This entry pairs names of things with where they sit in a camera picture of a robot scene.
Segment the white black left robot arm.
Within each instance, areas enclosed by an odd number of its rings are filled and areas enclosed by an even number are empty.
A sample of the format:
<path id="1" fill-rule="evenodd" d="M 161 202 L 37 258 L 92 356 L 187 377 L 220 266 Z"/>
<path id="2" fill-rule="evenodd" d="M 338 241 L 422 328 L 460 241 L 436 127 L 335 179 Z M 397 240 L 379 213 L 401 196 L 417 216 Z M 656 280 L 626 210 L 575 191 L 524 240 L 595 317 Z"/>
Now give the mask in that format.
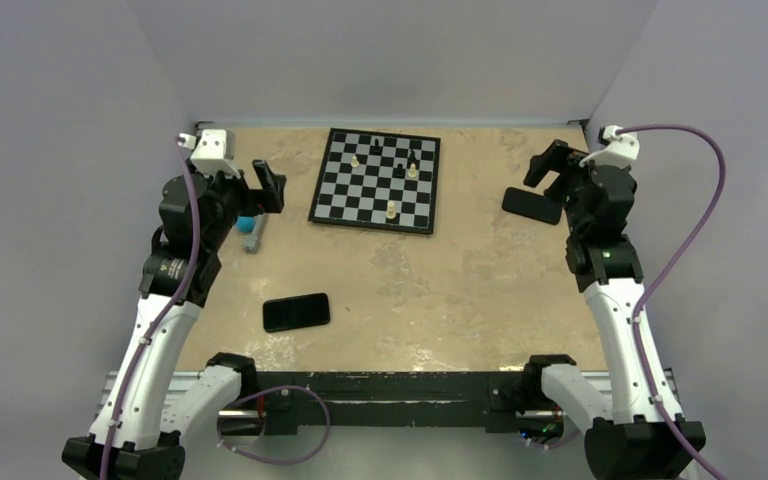
<path id="1" fill-rule="evenodd" d="M 120 371 L 89 432 L 68 439 L 61 454 L 80 478 L 178 479 L 189 432 L 227 403 L 244 409 L 257 399 L 253 360 L 219 353 L 207 379 L 165 410 L 182 348 L 221 269 L 222 244 L 239 217 L 283 210 L 286 176 L 264 160 L 252 166 L 258 189 L 240 170 L 209 175 L 193 163 L 164 185 Z"/>

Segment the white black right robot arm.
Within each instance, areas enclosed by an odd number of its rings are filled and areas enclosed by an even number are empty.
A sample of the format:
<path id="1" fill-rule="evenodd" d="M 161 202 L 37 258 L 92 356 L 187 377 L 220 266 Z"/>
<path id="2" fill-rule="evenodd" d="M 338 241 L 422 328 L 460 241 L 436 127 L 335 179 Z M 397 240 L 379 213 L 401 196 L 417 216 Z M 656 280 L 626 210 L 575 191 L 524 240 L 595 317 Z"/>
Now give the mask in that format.
<path id="1" fill-rule="evenodd" d="M 597 479 L 677 479 L 706 444 L 704 427 L 685 418 L 670 388 L 639 302 L 646 290 L 637 251 L 624 230 L 637 183 L 628 166 L 600 163 L 561 140 L 531 158 L 523 181 L 524 216 L 565 220 L 566 262 L 595 320 L 611 394 L 605 396 L 565 355 L 534 355 L 516 391 L 529 404 L 549 403 L 584 435 Z"/>

